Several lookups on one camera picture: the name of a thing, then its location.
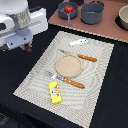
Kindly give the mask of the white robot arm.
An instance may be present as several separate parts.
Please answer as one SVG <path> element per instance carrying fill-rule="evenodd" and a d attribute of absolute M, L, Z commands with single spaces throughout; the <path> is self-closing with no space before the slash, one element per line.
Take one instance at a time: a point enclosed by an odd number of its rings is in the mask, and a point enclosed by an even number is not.
<path fill-rule="evenodd" d="M 44 8 L 29 9 L 27 0 L 0 0 L 0 50 L 30 52 L 33 36 L 47 29 Z"/>

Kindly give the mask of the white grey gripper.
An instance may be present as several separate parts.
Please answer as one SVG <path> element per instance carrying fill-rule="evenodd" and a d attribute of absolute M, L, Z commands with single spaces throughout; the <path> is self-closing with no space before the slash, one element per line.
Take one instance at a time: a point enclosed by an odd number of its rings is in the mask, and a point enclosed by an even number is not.
<path fill-rule="evenodd" d="M 0 50 L 32 47 L 33 36 L 48 29 L 46 10 L 33 9 L 13 15 L 0 14 Z"/>

